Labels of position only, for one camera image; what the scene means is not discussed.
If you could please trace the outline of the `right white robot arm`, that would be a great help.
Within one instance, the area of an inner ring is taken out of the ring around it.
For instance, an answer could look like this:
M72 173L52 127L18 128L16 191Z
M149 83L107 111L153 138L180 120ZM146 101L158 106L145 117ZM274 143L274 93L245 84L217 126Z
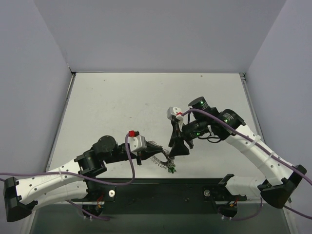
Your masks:
M204 97L189 103L189 110L169 107L167 118L173 127L169 141L171 157L187 156L193 140L209 133L241 152L265 177L238 177L227 175L221 181L233 196L260 197L269 205L281 209L305 176L302 165L294 166L279 157L246 124L235 111L220 112L208 105Z

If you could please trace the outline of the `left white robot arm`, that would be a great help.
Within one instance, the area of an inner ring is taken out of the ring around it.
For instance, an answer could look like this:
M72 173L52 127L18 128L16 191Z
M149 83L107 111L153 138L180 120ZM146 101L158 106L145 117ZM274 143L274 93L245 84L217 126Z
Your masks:
M112 136L103 136L83 154L46 173L9 173L3 188L6 220L19 221L43 206L66 200L112 199L105 186L114 189L119 184L96 178L107 171L106 165L129 161L134 174L134 161L141 165L156 154L168 156L162 146L138 133L126 135L121 145Z

